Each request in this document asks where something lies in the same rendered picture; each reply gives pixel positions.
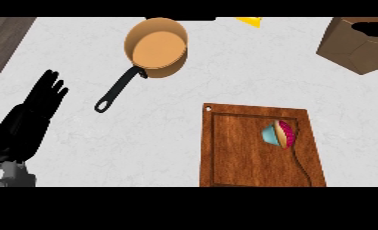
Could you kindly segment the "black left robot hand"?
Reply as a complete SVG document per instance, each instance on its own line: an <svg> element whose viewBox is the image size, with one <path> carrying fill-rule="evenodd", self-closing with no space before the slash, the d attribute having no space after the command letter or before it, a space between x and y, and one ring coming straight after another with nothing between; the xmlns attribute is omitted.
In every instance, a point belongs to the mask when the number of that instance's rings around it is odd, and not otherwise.
<svg viewBox="0 0 378 230"><path fill-rule="evenodd" d="M68 93L60 73L48 70L26 101L18 104L0 122L0 163L26 162L37 153L51 119Z"/></svg>

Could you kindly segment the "brown wooden cutting board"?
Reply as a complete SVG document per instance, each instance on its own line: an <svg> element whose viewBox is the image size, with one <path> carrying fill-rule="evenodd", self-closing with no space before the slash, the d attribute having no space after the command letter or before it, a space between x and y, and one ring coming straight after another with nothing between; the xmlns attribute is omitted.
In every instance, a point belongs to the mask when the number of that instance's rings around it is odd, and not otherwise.
<svg viewBox="0 0 378 230"><path fill-rule="evenodd" d="M263 140L281 120L296 133L284 149ZM203 106L203 187L324 187L327 185L309 113L305 109L207 103Z"/></svg>

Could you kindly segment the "brown cardboard box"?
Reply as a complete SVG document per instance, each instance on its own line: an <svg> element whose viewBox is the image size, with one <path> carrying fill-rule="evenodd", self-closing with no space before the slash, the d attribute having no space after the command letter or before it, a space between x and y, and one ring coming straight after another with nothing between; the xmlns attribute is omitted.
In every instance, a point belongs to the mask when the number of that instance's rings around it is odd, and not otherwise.
<svg viewBox="0 0 378 230"><path fill-rule="evenodd" d="M317 54L359 75L378 70L378 17L334 17Z"/></svg>

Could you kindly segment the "dark wooden panel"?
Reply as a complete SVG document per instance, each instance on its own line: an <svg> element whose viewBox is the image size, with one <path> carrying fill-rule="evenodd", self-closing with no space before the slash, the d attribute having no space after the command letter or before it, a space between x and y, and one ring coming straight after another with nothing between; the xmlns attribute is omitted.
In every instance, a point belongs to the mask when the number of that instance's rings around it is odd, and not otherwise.
<svg viewBox="0 0 378 230"><path fill-rule="evenodd" d="M33 26L36 17L0 17L0 72Z"/></svg>

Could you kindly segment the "yellow triangular object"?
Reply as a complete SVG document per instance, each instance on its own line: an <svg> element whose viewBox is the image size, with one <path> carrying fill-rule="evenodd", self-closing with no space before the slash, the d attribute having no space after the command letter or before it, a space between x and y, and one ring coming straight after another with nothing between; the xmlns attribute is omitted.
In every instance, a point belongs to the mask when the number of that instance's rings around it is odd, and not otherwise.
<svg viewBox="0 0 378 230"><path fill-rule="evenodd" d="M238 20L252 25L253 27L259 28L262 23L260 17L238 17Z"/></svg>

